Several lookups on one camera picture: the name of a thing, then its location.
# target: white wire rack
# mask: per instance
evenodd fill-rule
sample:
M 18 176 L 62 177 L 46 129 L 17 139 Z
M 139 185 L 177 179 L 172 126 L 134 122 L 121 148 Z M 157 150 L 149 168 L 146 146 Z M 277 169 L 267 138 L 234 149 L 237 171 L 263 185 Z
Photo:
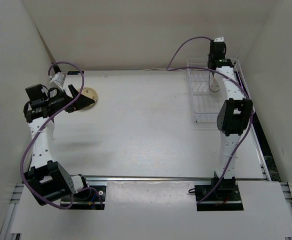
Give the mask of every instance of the white wire rack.
M 207 61 L 207 58 L 189 58 L 187 66 L 206 68 Z M 239 61 L 235 58 L 231 58 L 231 61 L 235 65 L 234 71 L 238 73 L 235 80 L 247 89 Z M 212 84 L 212 77 L 209 71 L 188 69 L 190 103 L 195 123 L 215 124 L 225 101 L 222 91 L 212 92 L 210 90 L 209 83 Z

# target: purple cable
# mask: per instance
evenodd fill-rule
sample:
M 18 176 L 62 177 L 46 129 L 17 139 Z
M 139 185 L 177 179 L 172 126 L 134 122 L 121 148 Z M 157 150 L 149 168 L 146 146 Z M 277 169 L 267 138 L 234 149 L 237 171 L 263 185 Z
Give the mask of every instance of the purple cable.
M 169 62 L 169 64 L 168 64 L 168 66 L 167 66 L 167 68 L 166 68 L 167 71 L 168 71 L 168 68 L 170 67 L 170 65 L 171 65 L 171 63 L 172 63 L 172 61 L 173 61 L 173 59 L 175 58 L 175 56 L 177 55 L 177 53 L 179 52 L 179 50 L 183 47 L 183 45 L 186 44 L 187 42 L 193 40 L 193 39 L 208 39 L 208 40 L 210 40 L 210 41 L 213 40 L 213 39 L 211 39 L 210 37 L 207 37 L 207 36 L 196 36 L 196 37 L 192 37 L 192 38 L 186 40 L 185 42 L 183 42 L 183 43 L 180 45 L 180 47 L 177 49 L 177 51 L 175 52 L 175 54 L 172 56 L 172 58 L 171 58 L 171 60 L 170 60 L 170 62 Z
M 240 90 L 241 92 L 243 93 L 243 95 L 245 96 L 246 99 L 250 99 L 248 94 L 245 92 L 245 90 L 233 79 L 229 78 L 227 75 L 219 72 L 219 71 L 216 71 L 216 70 L 212 70 L 212 69 L 209 69 L 207 67 L 199 67 L 199 66 L 189 66 L 189 67 L 179 67 L 179 68 L 173 68 L 173 69 L 168 69 L 167 67 L 167 71 L 175 71 L 175 70 L 180 70 L 180 69 L 201 69 L 201 70 L 206 70 L 206 71 L 210 71 L 212 73 L 215 73 L 215 74 L 219 74 L 221 76 L 223 76 L 224 78 L 226 78 L 227 80 L 229 80 L 230 82 L 232 82 L 234 85 L 236 85 Z M 233 155 L 236 153 L 238 147 L 242 144 L 242 142 L 245 140 L 245 138 L 247 137 L 250 129 L 251 129 L 251 126 L 252 126 L 252 117 L 253 117 L 253 111 L 251 112 L 251 115 L 250 115 L 250 120 L 249 120 L 249 125 L 248 125 L 248 128 L 247 128 L 247 131 L 245 133 L 245 135 L 242 137 L 242 139 L 240 140 L 240 142 L 237 144 L 237 146 L 235 147 L 235 149 L 233 150 L 233 152 L 231 153 L 231 156 L 229 157 L 229 160 L 225 166 L 225 169 L 223 171 L 223 173 L 221 174 L 219 180 L 217 181 L 216 185 L 202 198 L 200 199 L 197 204 L 201 203 L 202 201 L 204 201 L 207 197 L 209 197 L 215 190 L 216 188 L 219 186 L 219 184 L 221 183 L 222 181 L 222 178 L 225 176 L 226 172 L 227 172 L 227 168 L 233 158 Z
M 71 65 L 73 67 L 75 67 L 80 75 L 81 75 L 81 79 L 82 79 L 82 82 L 81 82 L 81 87 L 80 87 L 80 90 L 79 90 L 79 93 L 78 95 L 70 102 L 68 103 L 66 106 L 62 107 L 60 110 L 58 110 L 57 112 L 55 112 L 52 116 L 50 116 L 44 123 L 43 125 L 39 128 L 38 132 L 35 134 L 35 136 L 33 137 L 33 139 L 30 141 L 30 143 L 28 144 L 28 146 L 26 147 L 26 150 L 25 152 L 23 153 L 22 157 L 21 157 L 21 161 L 20 161 L 20 167 L 19 167 L 19 170 L 20 170 L 20 176 L 21 176 L 21 179 L 23 181 L 23 183 L 25 184 L 25 186 L 29 189 L 29 191 L 35 196 L 37 197 L 38 199 L 40 199 L 41 201 L 43 201 L 44 203 L 48 204 L 48 205 L 51 205 L 55 208 L 58 208 L 58 209 L 70 209 L 72 204 L 73 204 L 73 194 L 71 195 L 71 198 L 70 198 L 70 204 L 68 206 L 59 206 L 57 204 L 54 204 L 53 202 L 45 199 L 43 196 L 41 196 L 39 193 L 37 193 L 30 185 L 29 183 L 27 182 L 26 178 L 25 178 L 25 174 L 24 174 L 24 162 L 25 162 L 25 159 L 26 159 L 26 156 L 27 156 L 27 153 L 29 152 L 31 146 L 35 143 L 36 139 L 38 138 L 40 132 L 43 130 L 43 128 L 47 125 L 47 123 L 49 123 L 49 121 L 53 120 L 53 118 L 59 114 L 60 112 L 64 111 L 66 108 L 68 108 L 70 105 L 72 105 L 75 101 L 77 101 L 77 99 L 80 97 L 80 94 L 82 92 L 82 89 L 84 88 L 84 83 L 85 83 L 85 78 L 84 78 L 84 74 L 83 72 L 73 63 L 71 62 L 67 62 L 67 61 L 58 61 L 58 62 L 55 62 L 53 63 L 49 69 L 48 69 L 48 75 L 50 75 L 50 71 L 51 69 L 57 65 L 57 64 L 68 64 L 68 65 Z M 97 194 L 97 196 L 99 197 L 99 200 L 100 200 L 100 204 L 102 205 L 102 201 L 101 201 L 101 198 L 97 192 L 96 189 L 94 189 L 93 187 L 86 187 L 86 188 L 83 188 L 81 189 L 79 192 L 81 191 L 84 191 L 84 190 L 88 190 L 88 189 L 91 189 L 91 190 L 94 190 Z

